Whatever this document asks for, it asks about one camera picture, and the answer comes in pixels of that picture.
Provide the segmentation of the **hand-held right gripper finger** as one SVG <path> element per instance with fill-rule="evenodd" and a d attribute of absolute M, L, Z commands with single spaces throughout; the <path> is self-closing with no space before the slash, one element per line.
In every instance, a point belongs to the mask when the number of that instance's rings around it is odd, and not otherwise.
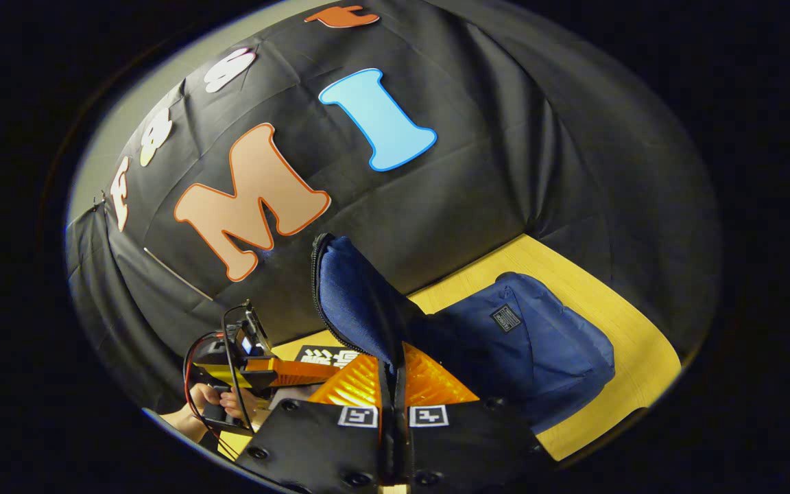
<path fill-rule="evenodd" d="M 282 399 L 236 463 L 280 489 L 376 493 L 397 478 L 391 378 L 370 360 L 371 403 Z"/>
<path fill-rule="evenodd" d="M 501 397 L 479 397 L 405 345 L 395 372 L 395 478 L 409 493 L 527 493 L 554 460 Z"/>

